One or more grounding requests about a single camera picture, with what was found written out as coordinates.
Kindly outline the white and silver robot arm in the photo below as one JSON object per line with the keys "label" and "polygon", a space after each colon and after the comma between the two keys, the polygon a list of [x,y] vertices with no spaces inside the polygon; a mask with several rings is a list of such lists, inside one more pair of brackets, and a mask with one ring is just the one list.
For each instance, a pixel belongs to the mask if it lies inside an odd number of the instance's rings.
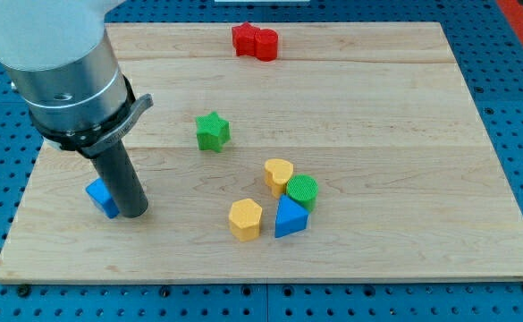
{"label": "white and silver robot arm", "polygon": [[0,0],[0,64],[41,135],[95,158],[120,145],[150,95],[135,98],[105,15],[122,0]]}

